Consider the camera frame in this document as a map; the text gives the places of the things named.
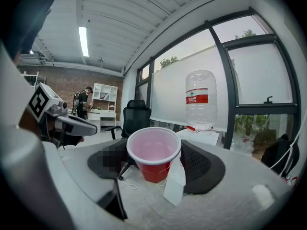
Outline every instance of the white cabinet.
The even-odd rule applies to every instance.
[[[116,126],[116,113],[114,111],[93,109],[88,114],[88,121],[96,125],[98,132],[100,132],[100,126]]]
[[[107,101],[111,111],[115,111],[117,98],[117,87],[100,83],[94,84],[93,99],[99,101]]]

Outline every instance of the whiteboard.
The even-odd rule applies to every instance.
[[[210,47],[157,71],[153,75],[152,120],[188,125],[186,120],[186,77],[196,70],[211,71],[216,79],[217,120],[214,130],[226,131],[228,92],[218,49]]]

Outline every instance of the white bookshelf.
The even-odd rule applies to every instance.
[[[94,84],[93,100],[108,102],[108,111],[115,113],[117,87],[100,83]]]

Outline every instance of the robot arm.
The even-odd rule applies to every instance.
[[[38,123],[40,135],[57,147],[77,145],[83,136],[97,133],[97,127],[67,113],[67,103],[47,85],[40,83],[31,98],[27,110]],[[48,123],[54,123],[50,130]]]

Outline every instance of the white cable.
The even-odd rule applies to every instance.
[[[291,150],[291,148],[293,147],[294,143],[296,142],[296,140],[297,140],[299,134],[300,134],[301,131],[302,131],[302,128],[303,128],[304,123],[305,123],[305,121],[306,121],[306,116],[307,116],[307,109],[306,109],[306,111],[305,111],[305,115],[304,115],[304,119],[303,119],[302,125],[301,125],[301,127],[300,127],[300,129],[299,129],[299,131],[298,131],[298,133],[297,133],[297,135],[296,135],[294,141],[291,143],[290,148],[288,149],[287,152],[285,152],[285,154],[284,154],[284,155],[283,155],[283,156],[282,156],[282,157],[281,157],[271,168],[273,168],[276,164],[278,164],[278,163],[284,158],[284,156]],[[286,165],[285,165],[283,171],[285,170],[285,168],[286,168],[286,166],[287,166],[289,160],[290,160],[290,156],[288,157],[287,163],[286,163]]]
[[[126,184],[126,185],[127,185],[130,189],[132,189],[132,190],[135,190],[135,189],[138,188],[138,186],[135,185],[135,184],[128,184],[128,183],[126,183],[126,182],[124,181],[124,176],[125,176],[125,174],[123,174],[123,180],[122,180],[122,181],[119,180],[120,182],[123,182],[124,184]]]
[[[167,178],[165,179],[165,181],[164,181],[163,185],[159,185],[158,183],[157,183],[156,185],[157,185],[157,186],[165,186],[166,181],[167,181]]]
[[[292,152],[293,152],[293,149],[291,149],[292,147],[290,147],[290,153],[289,153],[289,156],[288,156],[288,159],[287,159],[287,162],[286,162],[286,164],[284,165],[284,168],[283,168],[283,170],[280,172],[280,174],[279,174],[279,176],[282,176],[282,174],[283,174],[283,172],[284,172],[284,170],[287,168],[287,166],[288,166],[288,163],[289,163],[289,161],[290,161],[290,158],[291,158],[291,155],[292,155]]]

